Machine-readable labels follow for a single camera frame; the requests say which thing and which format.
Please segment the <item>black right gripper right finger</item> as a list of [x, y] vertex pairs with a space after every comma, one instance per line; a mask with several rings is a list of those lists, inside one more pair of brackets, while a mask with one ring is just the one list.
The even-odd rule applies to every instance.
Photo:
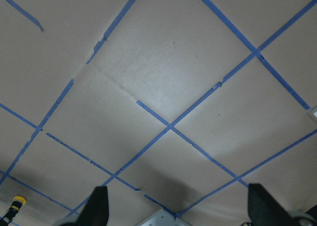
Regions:
[[259, 183], [248, 187], [248, 216], [254, 226], [299, 226], [298, 218], [291, 217]]

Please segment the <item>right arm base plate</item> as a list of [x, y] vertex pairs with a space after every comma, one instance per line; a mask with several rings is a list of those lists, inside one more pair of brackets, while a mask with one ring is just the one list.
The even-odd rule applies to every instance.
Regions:
[[144, 219], [137, 226], [177, 226], [176, 219], [165, 210], [159, 210]]

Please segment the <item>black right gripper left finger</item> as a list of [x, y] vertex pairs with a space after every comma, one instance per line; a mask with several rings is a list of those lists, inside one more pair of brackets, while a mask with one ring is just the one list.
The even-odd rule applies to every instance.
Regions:
[[106, 226], [109, 220], [108, 190], [98, 186], [76, 220], [78, 226]]

